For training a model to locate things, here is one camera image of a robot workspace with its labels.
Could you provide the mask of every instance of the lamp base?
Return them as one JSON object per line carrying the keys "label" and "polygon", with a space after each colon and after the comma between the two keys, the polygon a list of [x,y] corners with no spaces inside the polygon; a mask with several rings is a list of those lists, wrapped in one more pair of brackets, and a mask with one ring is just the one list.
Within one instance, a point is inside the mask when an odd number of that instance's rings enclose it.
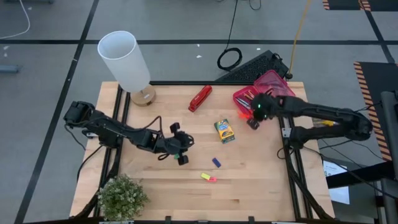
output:
{"label": "lamp base", "polygon": [[152,85],[146,86],[137,93],[131,93],[131,101],[137,106],[149,106],[156,99],[155,88]]}

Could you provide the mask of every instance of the pink eraser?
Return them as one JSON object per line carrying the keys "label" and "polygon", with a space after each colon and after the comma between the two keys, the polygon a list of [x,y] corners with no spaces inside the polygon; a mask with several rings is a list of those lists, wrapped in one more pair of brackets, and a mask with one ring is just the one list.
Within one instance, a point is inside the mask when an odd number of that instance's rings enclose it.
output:
{"label": "pink eraser", "polygon": [[208,179],[207,182],[217,182],[217,178],[216,177],[210,177],[210,179]]}

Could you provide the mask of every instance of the green plant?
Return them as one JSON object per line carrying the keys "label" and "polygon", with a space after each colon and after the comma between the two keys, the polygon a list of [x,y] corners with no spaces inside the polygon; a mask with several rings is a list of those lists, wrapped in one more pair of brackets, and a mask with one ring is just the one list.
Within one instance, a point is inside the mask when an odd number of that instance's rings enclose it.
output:
{"label": "green plant", "polygon": [[110,221],[132,220],[140,215],[146,202],[149,198],[142,186],[126,175],[110,179],[98,192],[98,205]]}

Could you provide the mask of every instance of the yellow cable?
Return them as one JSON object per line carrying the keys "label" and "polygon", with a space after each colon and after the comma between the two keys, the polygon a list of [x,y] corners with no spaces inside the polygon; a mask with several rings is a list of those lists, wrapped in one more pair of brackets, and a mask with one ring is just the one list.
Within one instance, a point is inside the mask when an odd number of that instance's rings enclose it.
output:
{"label": "yellow cable", "polygon": [[307,11],[310,8],[310,5],[311,5],[311,0],[307,0],[307,3],[305,4],[303,16],[301,17],[301,20],[300,20],[300,25],[298,26],[298,31],[296,33],[296,36],[294,37],[292,56],[290,57],[290,67],[289,67],[290,74],[292,74],[292,69],[293,69],[293,59],[294,59],[294,50],[296,49],[296,41],[300,37],[301,27],[303,26],[305,15],[307,14]]}

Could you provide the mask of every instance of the white lamp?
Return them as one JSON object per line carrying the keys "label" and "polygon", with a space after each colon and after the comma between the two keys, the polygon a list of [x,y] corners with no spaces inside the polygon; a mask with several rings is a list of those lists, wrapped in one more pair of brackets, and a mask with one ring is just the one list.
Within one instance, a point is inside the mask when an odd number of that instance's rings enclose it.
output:
{"label": "white lamp", "polygon": [[98,44],[98,53],[122,89],[132,93],[131,100],[136,105],[150,105],[155,100],[147,65],[131,33],[115,31],[104,36]]}

